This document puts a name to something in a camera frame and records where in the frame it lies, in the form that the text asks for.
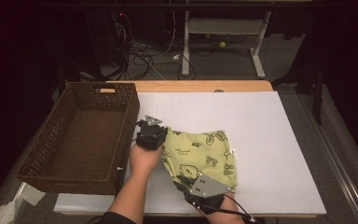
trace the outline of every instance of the white table surface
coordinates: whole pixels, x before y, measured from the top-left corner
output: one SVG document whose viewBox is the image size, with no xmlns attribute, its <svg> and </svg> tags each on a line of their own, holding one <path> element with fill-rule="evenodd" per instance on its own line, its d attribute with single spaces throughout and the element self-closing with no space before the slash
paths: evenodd
<svg viewBox="0 0 358 224">
<path fill-rule="evenodd" d="M 277 92 L 145 92 L 138 96 L 138 119 L 149 115 L 161 119 L 161 125 L 188 133 L 226 132 L 230 148 L 236 151 L 235 198 L 249 214 L 290 217 L 326 213 Z M 113 199 L 60 194 L 54 211 L 102 213 Z M 150 177 L 145 213 L 197 214 L 162 163 Z"/>
</svg>

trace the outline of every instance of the forearm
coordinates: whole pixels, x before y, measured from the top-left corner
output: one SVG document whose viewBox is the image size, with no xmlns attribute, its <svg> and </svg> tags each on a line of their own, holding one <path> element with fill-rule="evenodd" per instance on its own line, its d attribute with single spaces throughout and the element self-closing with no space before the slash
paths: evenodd
<svg viewBox="0 0 358 224">
<path fill-rule="evenodd" d="M 148 177 L 131 174 L 108 211 L 121 214 L 137 224 L 142 223 Z"/>
</svg>

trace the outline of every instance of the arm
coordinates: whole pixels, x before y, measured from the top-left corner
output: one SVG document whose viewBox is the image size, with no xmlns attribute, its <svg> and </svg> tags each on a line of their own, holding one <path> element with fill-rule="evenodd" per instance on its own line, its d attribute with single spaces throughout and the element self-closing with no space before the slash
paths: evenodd
<svg viewBox="0 0 358 224">
<path fill-rule="evenodd" d="M 137 145 L 130 150 L 131 175 L 108 211 L 118 213 L 135 223 L 142 223 L 145 210 L 147 181 L 158 165 L 161 147 L 148 151 Z"/>
</svg>

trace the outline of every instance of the metal bracket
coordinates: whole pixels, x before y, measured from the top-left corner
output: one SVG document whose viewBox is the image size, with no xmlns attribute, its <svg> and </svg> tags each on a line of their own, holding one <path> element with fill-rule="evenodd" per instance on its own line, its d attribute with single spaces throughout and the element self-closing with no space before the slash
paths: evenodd
<svg viewBox="0 0 358 224">
<path fill-rule="evenodd" d="M 200 174 L 200 176 L 194 182 L 194 185 L 190 190 L 190 194 L 199 196 L 201 198 L 208 198 L 230 191 L 231 188 L 220 183 L 219 181 L 207 175 Z"/>
<path fill-rule="evenodd" d="M 162 123 L 162 120 L 155 119 L 153 117 L 150 117 L 150 116 L 146 115 L 146 123 L 147 123 L 147 126 L 153 126 L 153 125 L 157 125 L 157 124 Z"/>
</svg>

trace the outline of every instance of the basket handle slot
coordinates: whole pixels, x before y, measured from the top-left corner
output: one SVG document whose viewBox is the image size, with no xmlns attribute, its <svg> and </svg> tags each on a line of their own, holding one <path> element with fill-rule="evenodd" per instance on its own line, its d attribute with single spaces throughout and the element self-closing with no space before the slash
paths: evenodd
<svg viewBox="0 0 358 224">
<path fill-rule="evenodd" d="M 95 93 L 116 93 L 116 88 L 97 88 L 94 89 Z"/>
</svg>

